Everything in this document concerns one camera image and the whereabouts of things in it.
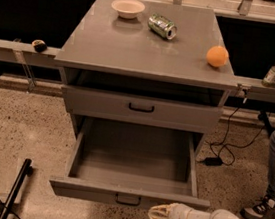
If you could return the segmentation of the grey drawer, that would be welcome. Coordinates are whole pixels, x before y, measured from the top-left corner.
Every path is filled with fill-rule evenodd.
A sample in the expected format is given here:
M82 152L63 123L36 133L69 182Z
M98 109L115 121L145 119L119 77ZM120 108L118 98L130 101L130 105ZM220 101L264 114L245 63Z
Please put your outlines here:
M214 106L162 100L161 98L62 86L68 112L129 123L208 133L222 109Z
M51 178L55 194L150 209L183 203L205 210L199 198L192 135L99 118L87 118L66 174Z

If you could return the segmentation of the grey drawer cabinet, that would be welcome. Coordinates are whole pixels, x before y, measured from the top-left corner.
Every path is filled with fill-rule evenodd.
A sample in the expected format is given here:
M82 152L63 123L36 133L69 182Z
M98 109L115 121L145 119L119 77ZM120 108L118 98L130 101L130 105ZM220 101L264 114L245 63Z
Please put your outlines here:
M97 55L113 55L118 57L141 59L161 65L183 65L204 67L231 72L231 64L221 67L211 66L206 59L208 50L222 45L222 36L211 9L160 4L148 1L145 10L131 20L122 19L114 11L111 3L114 0L95 0L93 6L85 14L74 32L69 36L62 49L70 52L95 52ZM165 16L177 26L174 39L165 40L148 27L148 18L154 13ZM222 90L185 86L155 80L134 78L132 76L94 72L87 70L59 68L62 86L78 86L108 92L131 94L138 96L161 98L162 100L223 108L228 95ZM75 132L80 132L83 122L91 117L71 114L71 122ZM212 132L192 135L194 149L200 150L205 137Z

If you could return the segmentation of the grey white sneaker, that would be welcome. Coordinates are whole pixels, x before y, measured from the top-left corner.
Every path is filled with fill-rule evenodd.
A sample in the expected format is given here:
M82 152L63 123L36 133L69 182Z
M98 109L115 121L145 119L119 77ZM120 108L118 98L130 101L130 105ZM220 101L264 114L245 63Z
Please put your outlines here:
M275 200L265 196L257 205L241 209L240 214L245 219L275 219Z

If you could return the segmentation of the black table leg right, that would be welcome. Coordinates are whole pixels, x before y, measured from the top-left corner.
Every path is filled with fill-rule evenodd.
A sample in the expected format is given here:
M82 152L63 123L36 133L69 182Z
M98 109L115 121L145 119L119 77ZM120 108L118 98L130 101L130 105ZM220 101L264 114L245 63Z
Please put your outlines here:
M264 110L261 110L257 118L264 123L264 127L267 131L268 136L271 136L271 134L275 131L275 128L269 122L269 117L267 116L267 113Z

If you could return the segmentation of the orange fruit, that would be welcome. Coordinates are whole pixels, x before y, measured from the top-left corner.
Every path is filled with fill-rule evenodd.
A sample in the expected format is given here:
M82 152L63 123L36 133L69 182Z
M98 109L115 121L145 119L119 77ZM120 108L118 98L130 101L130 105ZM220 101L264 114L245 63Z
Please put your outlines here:
M229 60L228 51L221 46L213 46L206 53L206 61L213 67L221 67L226 65Z

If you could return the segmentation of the clear glass bottle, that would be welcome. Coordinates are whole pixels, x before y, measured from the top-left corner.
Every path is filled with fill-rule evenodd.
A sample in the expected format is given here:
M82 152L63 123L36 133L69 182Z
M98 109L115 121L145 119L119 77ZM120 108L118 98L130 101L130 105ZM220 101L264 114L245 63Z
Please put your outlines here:
M263 86L271 86L275 81L275 64L271 66L265 77L262 79Z

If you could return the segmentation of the green soda can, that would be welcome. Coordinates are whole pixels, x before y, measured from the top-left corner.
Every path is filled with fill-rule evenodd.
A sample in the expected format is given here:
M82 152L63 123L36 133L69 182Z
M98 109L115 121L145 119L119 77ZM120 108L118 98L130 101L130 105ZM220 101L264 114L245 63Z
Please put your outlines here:
M148 18L148 27L165 40L174 39L177 35L177 26L174 22L158 13Z

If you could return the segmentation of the small black round object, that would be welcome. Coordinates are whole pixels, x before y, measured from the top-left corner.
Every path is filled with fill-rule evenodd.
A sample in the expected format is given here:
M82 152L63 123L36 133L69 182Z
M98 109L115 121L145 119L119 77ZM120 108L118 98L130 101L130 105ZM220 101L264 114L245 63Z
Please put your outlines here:
M47 45L42 39L34 40L31 42L35 52L44 52L47 50Z

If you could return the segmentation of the white ceramic bowl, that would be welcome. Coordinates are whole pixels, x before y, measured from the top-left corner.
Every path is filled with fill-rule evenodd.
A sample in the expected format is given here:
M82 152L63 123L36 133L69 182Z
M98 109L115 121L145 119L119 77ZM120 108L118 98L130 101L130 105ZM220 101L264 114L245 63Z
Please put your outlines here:
M111 6L120 18L128 20L136 18L145 10L145 5L137 0L114 0Z

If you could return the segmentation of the grey metal rail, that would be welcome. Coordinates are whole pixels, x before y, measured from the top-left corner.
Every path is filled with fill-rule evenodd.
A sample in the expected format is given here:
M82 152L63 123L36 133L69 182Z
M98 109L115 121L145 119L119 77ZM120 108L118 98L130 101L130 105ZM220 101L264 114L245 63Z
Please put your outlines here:
M230 96L247 97L275 103L275 83L270 87L262 85L255 78L239 77L222 69L183 65L161 65L156 61L148 63L141 59L97 55L95 52L70 52L65 49L48 48L44 52L35 52L32 45L0 40L0 61L18 62L25 65L48 68L71 68L102 72L139 79L170 82L177 85L198 86L222 90Z

